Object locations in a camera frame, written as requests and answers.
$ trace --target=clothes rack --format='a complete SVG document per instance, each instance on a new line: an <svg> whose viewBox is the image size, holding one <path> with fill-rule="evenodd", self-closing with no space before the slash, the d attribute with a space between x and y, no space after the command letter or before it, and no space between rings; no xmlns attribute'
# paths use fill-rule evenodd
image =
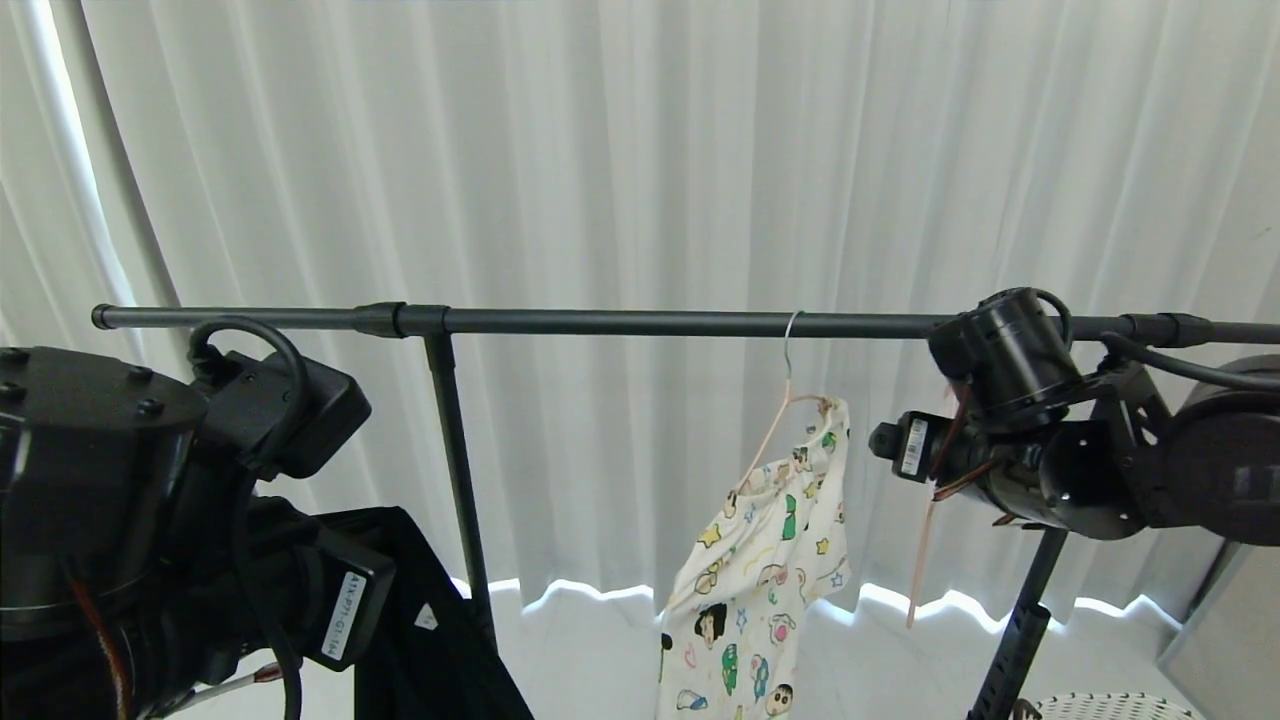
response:
<svg viewBox="0 0 1280 720"><path fill-rule="evenodd" d="M444 454L472 607L486 637L497 644L489 575L485 570L480 521L467 456L462 407L453 354L454 334L572 334L648 337L782 337L790 313L648 311L648 310L484 310L445 305L376 302L349 309L293 307L118 307L93 309L93 324L114 328L192 327L223 315L239 315L279 329L356 331L385 338L421 337L435 386ZM847 340L923 340L954 315L805 313L790 337ZM1075 316L1078 341L1097 341L1115 332L1156 347L1189 347L1207 342L1280 345L1280 324L1220 323L1193 315L1162 313L1119 316ZM968 720L1006 720L1050 614L1039 605L1066 530L1044 530L1009 624Z"/></svg>

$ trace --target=screw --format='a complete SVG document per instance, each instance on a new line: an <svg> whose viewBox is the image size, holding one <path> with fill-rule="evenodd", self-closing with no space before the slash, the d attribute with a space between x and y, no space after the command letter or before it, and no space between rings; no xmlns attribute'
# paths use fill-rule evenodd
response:
<svg viewBox="0 0 1280 720"><path fill-rule="evenodd" d="M23 365L31 360L31 354L20 347L0 347L0 363Z"/></svg>
<svg viewBox="0 0 1280 720"><path fill-rule="evenodd" d="M164 411L164 402L155 400L152 397L145 397L138 401L138 415L155 416Z"/></svg>
<svg viewBox="0 0 1280 720"><path fill-rule="evenodd" d="M3 382L0 383L0 400L12 400L14 402L22 400L27 396L27 388L18 383Z"/></svg>

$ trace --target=vertical support pole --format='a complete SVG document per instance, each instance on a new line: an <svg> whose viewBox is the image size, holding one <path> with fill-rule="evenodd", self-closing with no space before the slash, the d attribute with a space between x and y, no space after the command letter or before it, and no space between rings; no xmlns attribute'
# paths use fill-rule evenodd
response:
<svg viewBox="0 0 1280 720"><path fill-rule="evenodd" d="M458 377L454 369L453 341L444 329L440 307L438 331L424 334L426 361L435 384L435 406L440 413L440 433L444 438L444 457L449 464L449 483L453 486L453 507L462 533L462 557L471 585L471 606L476 619L494 648L498 647L493 626L493 605L489 600L489 574L484 566L484 547L480 541L480 516L476 512L476 493L471 484L471 462L467 459L467 438L462 429L462 405L458 401Z"/></svg>
<svg viewBox="0 0 1280 720"><path fill-rule="evenodd" d="M1053 574L1057 557L1062 553L1066 543L1066 530L1061 528L1048 528L1041 538L1039 547L1036 548L1036 559L1027 570L1027 579L1023 580L1023 589L1018 593L1018 602L1005 625L1005 634L1000 638L996 656L991 660L987 670L987 679L982 683L978 700L973 710L966 716L968 720L1009 720L1018 702L1018 694L1023 691L1027 674L1039 650L1044 630L1048 629L1050 611L1039 603L1048 585L1048 578Z"/></svg>

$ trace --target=black garment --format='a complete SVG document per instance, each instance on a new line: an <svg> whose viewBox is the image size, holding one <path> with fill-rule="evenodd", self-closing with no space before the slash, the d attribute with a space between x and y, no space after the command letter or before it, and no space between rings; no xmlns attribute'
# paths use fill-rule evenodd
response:
<svg viewBox="0 0 1280 720"><path fill-rule="evenodd" d="M356 720L532 720L468 602L404 510L319 519L396 560L378 629L356 662ZM415 624L424 605L435 629Z"/></svg>

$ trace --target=cartoon print shirt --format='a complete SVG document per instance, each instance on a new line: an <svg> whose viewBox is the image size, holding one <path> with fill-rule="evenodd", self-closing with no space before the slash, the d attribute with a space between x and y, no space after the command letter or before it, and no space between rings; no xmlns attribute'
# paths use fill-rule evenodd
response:
<svg viewBox="0 0 1280 720"><path fill-rule="evenodd" d="M844 475L849 407L818 404L791 456L730 491L676 575L663 612L659 720L786 717L800 624L849 582Z"/></svg>

